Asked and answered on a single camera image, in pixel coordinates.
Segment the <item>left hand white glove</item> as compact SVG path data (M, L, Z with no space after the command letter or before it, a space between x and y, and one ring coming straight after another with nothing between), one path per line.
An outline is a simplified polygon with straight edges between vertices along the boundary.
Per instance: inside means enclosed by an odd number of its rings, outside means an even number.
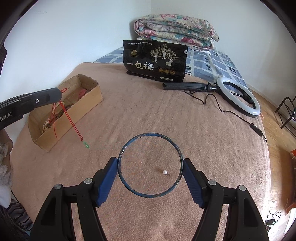
M1 130L1 206L8 208L11 203L11 163L10 153L13 141L7 132Z

